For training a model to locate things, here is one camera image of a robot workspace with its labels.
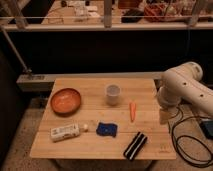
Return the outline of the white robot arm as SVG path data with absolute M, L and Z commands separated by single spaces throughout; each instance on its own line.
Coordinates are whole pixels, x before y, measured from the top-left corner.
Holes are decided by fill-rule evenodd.
M 162 85 L 157 92 L 161 124 L 169 120 L 169 109 L 182 99 L 213 117 L 213 90 L 200 83 L 202 77 L 203 70 L 196 62 L 186 62 L 162 73 Z

